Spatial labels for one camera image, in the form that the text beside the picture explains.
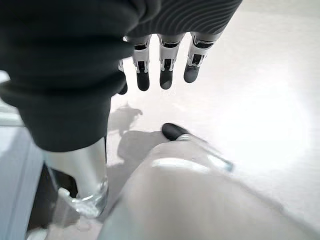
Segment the black fabric sleeve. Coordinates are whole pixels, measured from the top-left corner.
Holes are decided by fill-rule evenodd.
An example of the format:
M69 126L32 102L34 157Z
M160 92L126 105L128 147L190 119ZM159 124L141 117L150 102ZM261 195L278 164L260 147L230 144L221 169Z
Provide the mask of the black fabric sleeve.
M42 149L66 152L107 134L111 97L125 84L123 41L158 0L0 0L1 98Z

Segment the white floor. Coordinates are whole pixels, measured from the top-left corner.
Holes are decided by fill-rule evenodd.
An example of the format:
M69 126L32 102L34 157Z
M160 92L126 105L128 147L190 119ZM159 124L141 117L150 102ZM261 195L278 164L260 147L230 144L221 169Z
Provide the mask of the white floor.
M113 97L109 119L111 195L164 141L154 131L172 122L223 152L241 181L320 231L319 13L318 0L244 0L192 84L183 80L184 37L169 90L159 85L156 36L147 92L126 59L128 92Z

